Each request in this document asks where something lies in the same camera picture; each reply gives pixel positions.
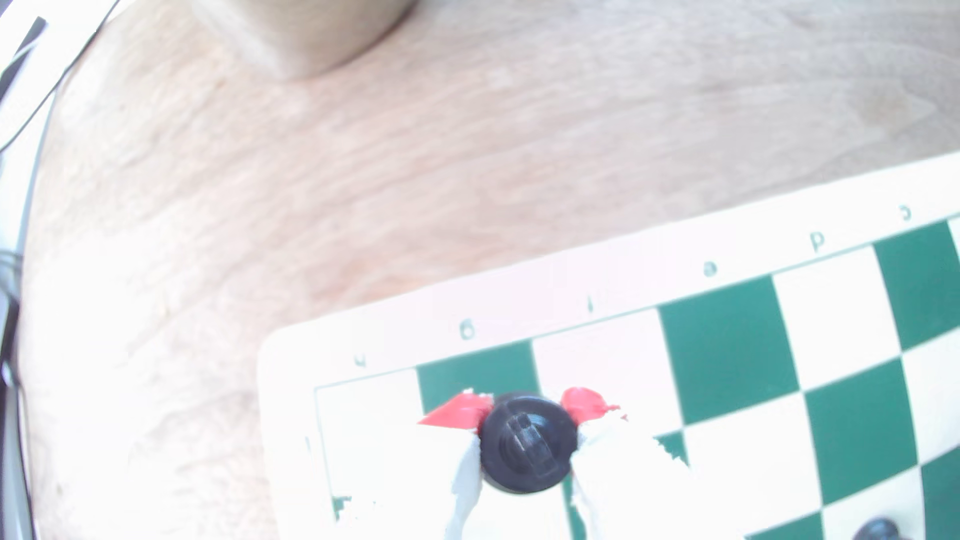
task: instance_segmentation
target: wooden table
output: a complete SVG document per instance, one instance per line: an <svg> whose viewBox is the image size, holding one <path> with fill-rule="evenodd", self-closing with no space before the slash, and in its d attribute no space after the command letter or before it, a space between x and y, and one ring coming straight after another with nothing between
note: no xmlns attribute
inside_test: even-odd
<svg viewBox="0 0 960 540"><path fill-rule="evenodd" d="M277 83L141 0L61 93L21 361L46 540L271 538L273 329L960 148L951 0L422 0Z"/></svg>

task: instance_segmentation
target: black chess piece partial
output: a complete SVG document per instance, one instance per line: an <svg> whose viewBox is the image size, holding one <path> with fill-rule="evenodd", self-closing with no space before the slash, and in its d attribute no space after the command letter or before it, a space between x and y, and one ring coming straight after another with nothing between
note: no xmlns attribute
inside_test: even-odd
<svg viewBox="0 0 960 540"><path fill-rule="evenodd" d="M505 394L480 427L484 478L509 493L553 487L570 472L577 427L563 407L540 396Z"/></svg>
<svg viewBox="0 0 960 540"><path fill-rule="evenodd" d="M887 518L876 518L867 522L853 537L853 540L904 540L900 537L897 524Z"/></svg>

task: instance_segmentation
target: green square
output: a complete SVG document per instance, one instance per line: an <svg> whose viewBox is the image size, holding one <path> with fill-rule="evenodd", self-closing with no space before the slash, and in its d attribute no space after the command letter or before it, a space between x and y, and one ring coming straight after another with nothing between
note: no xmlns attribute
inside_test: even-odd
<svg viewBox="0 0 960 540"><path fill-rule="evenodd" d="M798 389L768 276L660 307L687 424Z"/></svg>
<svg viewBox="0 0 960 540"><path fill-rule="evenodd" d="M748 540L823 540L824 524L820 512L797 521L747 536Z"/></svg>
<svg viewBox="0 0 960 540"><path fill-rule="evenodd" d="M824 504L917 464L900 359L806 394Z"/></svg>
<svg viewBox="0 0 960 540"><path fill-rule="evenodd" d="M690 462L686 460L686 444L684 443L684 433L682 431L674 431L656 438L658 442L660 442L660 445L670 452L670 455L679 457L687 465L690 464Z"/></svg>
<svg viewBox="0 0 960 540"><path fill-rule="evenodd" d="M424 411L443 405L467 388L478 394L540 393L529 340L419 365L417 379Z"/></svg>
<svg viewBox="0 0 960 540"><path fill-rule="evenodd" d="M960 448L921 467L926 540L960 538Z"/></svg>
<svg viewBox="0 0 960 540"><path fill-rule="evenodd" d="M904 350L960 326L960 259L946 222L874 245Z"/></svg>
<svg viewBox="0 0 960 540"><path fill-rule="evenodd" d="M587 526L584 525L580 512L573 505L573 477L566 475L564 479L564 501L566 501L566 519L570 522L571 540L587 540Z"/></svg>

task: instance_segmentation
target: red paint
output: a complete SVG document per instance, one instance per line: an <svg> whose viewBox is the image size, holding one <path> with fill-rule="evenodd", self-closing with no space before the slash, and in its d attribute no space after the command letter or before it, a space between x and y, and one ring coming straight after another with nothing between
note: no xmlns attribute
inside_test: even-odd
<svg viewBox="0 0 960 540"><path fill-rule="evenodd" d="M464 392L435 408L423 417L419 424L459 430L479 430L491 410L493 410L493 397Z"/></svg>
<svg viewBox="0 0 960 540"><path fill-rule="evenodd" d="M596 420L611 410L618 410L620 405L607 405L603 396L581 386L567 388L564 396L560 399L560 405L566 409L573 419L573 423L580 426L588 420Z"/></svg>

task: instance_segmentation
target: chessboard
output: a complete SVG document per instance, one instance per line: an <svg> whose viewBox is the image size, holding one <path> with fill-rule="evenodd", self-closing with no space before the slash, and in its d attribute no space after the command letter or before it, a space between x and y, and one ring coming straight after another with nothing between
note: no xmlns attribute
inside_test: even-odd
<svg viewBox="0 0 960 540"><path fill-rule="evenodd" d="M380 435L466 388L587 386L748 538L850 540L875 516L960 538L958 246L960 154L277 331L259 376L281 536L332 528ZM570 497L485 486L465 538L582 540Z"/></svg>

